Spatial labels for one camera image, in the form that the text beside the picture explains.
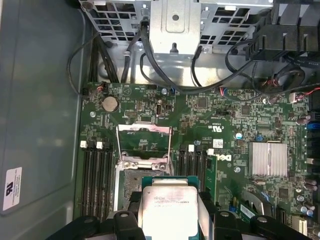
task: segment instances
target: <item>green circuit board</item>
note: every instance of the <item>green circuit board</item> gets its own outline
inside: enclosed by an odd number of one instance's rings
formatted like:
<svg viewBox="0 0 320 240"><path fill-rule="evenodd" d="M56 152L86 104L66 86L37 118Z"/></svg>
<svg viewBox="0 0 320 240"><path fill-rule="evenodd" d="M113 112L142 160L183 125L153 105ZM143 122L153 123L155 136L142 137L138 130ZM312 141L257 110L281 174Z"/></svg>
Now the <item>green circuit board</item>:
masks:
<svg viewBox="0 0 320 240"><path fill-rule="evenodd" d="M92 92L97 86L98 83L90 83L88 88ZM110 150L103 155L108 164L101 165L101 160L100 163L94 162L95 165L91 167L86 159L93 156L99 160L102 155L94 152L85 154L86 150L79 147L74 217L98 212L101 208L100 200L110 202L103 207L107 208L104 217L113 209L115 164L119 159L116 126L150 122L161 127L172 127L170 155L176 175L192 171L186 170L180 163L181 149L188 155L188 148L193 146L203 154L203 190L210 192L212 200L218 202L222 209L229 209L232 202L241 198L241 192L247 190L263 194L271 204L285 209L288 214L287 224L290 225L290 215L297 214L296 197L302 195L306 199L310 198L309 191L301 188L307 167L306 130L304 125L296 123L301 115L307 113L308 99L290 103L289 95L284 94L270 104L266 97L252 102L235 101L254 97L252 90L228 89L225 94L228 98L221 96L219 90L195 95L167 90L167 94L163 94L162 88L153 85L112 83L106 92L99 92L91 99L83 100L79 141L90 143L107 139ZM106 112L102 107L102 101L107 96L118 101L114 112ZM154 132L120 133L121 151L130 151L130 155L139 155L145 159L168 153L168 141L167 135ZM254 177L250 174L249 166L250 143L270 141L286 144L287 175ZM95 169L104 171L104 174L93 175ZM139 186L138 182L145 175L157 175L157 171L151 173L142 170L139 174L139 177L128 176L131 179L128 181L132 185L130 188ZM84 182L89 178L96 178L96 182L89 182L84 190ZM126 183L121 184L120 201L126 195L126 190L123 190ZM94 193L87 190L98 186L102 193L99 190ZM90 212L88 207L85 208L84 198L91 198L92 204L97 204L96 209ZM123 203L120 206L125 208L128 205Z"/></svg>

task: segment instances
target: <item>heatsink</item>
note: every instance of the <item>heatsink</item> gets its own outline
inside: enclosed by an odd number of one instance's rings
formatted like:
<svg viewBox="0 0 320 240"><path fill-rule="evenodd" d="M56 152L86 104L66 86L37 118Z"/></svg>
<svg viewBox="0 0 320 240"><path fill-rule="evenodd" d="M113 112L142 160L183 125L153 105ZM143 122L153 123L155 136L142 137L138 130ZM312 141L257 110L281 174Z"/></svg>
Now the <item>heatsink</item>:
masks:
<svg viewBox="0 0 320 240"><path fill-rule="evenodd" d="M249 174L251 176L287 177L287 144L250 142Z"/></svg>

